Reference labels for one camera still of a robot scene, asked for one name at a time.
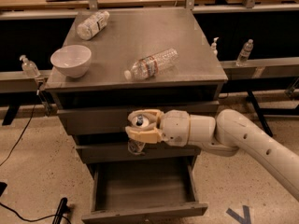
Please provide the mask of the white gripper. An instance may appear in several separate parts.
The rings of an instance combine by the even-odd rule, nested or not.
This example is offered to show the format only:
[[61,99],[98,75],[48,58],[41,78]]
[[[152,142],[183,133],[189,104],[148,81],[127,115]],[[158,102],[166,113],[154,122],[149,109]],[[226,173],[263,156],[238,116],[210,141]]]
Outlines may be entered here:
[[[157,127],[160,124],[160,129],[162,131],[157,128],[148,131],[135,129],[137,127],[132,124],[132,120],[137,115],[144,115],[149,119],[149,126],[145,128]],[[190,116],[186,111],[171,110],[164,113],[159,109],[140,109],[133,111],[128,116],[128,120],[132,127],[127,126],[125,131],[130,139],[137,142],[157,144],[164,141],[172,147],[184,147],[187,145],[190,129]]]

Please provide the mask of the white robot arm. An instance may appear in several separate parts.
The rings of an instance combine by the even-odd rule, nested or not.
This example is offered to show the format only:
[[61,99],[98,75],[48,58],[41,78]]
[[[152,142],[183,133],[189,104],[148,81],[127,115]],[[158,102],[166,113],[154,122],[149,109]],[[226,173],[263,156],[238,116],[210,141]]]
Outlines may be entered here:
[[213,118],[180,110],[143,109],[132,112],[128,121],[128,137],[142,145],[190,145],[226,157],[243,149],[299,200],[299,156],[235,110],[224,109]]

